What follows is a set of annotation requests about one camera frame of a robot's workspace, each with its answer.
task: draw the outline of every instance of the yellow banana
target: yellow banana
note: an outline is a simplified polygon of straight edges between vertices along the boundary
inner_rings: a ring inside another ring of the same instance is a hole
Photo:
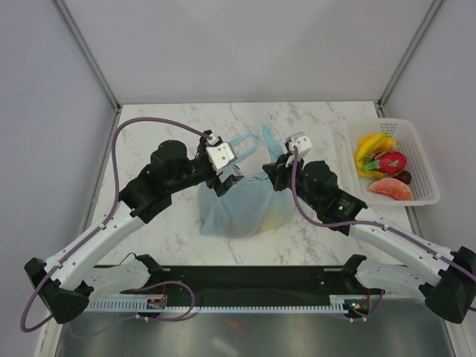
[[[354,160],[356,162],[357,173],[362,177],[371,177],[372,179],[383,179],[385,175],[378,171],[362,171],[362,167],[366,164],[364,162],[364,157],[366,155],[373,154],[383,143],[388,139],[386,132],[380,132],[375,134],[372,138],[365,141],[365,143],[358,148],[357,152],[354,155]]]
[[[364,145],[364,143],[367,140],[369,140],[370,138],[372,138],[373,136],[374,136],[374,134],[370,134],[370,135],[366,135],[363,138],[361,138],[358,141],[358,147],[361,147],[362,145]],[[399,146],[398,141],[395,138],[391,138],[389,136],[388,139],[384,142],[384,144],[381,147],[377,148],[376,152],[384,151],[384,150],[397,150],[398,146]]]

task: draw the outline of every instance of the gray wall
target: gray wall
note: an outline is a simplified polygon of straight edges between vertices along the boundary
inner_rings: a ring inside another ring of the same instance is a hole
[[[0,1],[0,49],[0,356],[26,357],[23,265],[77,236],[113,111],[48,0]]]
[[[476,1],[447,1],[387,104],[417,127],[441,191],[417,209],[425,237],[476,250]],[[469,320],[476,333],[476,314]]]
[[[122,103],[375,100],[431,0],[65,0]]]

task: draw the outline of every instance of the watermelon slice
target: watermelon slice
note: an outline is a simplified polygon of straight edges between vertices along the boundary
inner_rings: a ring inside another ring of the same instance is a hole
[[[375,181],[369,186],[369,191],[389,196],[397,201],[412,201],[414,199],[409,186],[395,178],[383,178]]]

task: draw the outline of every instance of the white basket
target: white basket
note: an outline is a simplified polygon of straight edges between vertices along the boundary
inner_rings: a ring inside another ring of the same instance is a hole
[[[424,206],[434,205],[440,200],[440,191],[431,172],[423,145],[414,125],[408,120],[379,118],[372,121],[353,121],[346,126],[347,150],[353,168],[353,181],[357,196],[368,204],[384,206]],[[391,197],[379,195],[368,190],[375,180],[359,177],[354,162],[354,152],[358,149],[358,141],[369,134],[386,132],[388,136],[399,141],[399,151],[407,156],[405,169],[411,174],[408,185],[414,195],[413,201],[397,201]]]

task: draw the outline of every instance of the table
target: table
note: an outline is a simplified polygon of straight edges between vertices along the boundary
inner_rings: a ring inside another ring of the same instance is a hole
[[[339,185],[351,193],[354,189],[350,181],[344,124],[350,120],[377,118],[372,102],[210,103],[128,105],[122,109],[120,123],[141,116],[169,118],[201,131],[212,129],[225,141],[247,132],[261,135],[263,122],[271,127],[280,143],[296,132],[305,132],[313,143],[306,160],[325,160],[337,173]],[[117,147],[121,188],[136,177],[149,162],[150,154],[168,139],[184,142],[189,158],[195,155],[199,137],[183,129],[161,123],[135,123],[125,128]],[[244,173],[258,173],[262,171],[261,165],[267,162],[269,155],[262,144],[240,167]],[[117,264],[132,251],[150,254],[163,265],[341,265],[352,254],[364,254],[384,263],[398,263],[366,243],[311,226],[297,211],[280,228],[252,237],[201,236],[197,191],[198,187],[192,187],[173,195],[171,207],[127,237],[101,263]],[[94,219],[109,210],[113,195],[109,159]],[[404,208],[373,208],[390,221],[409,228]]]

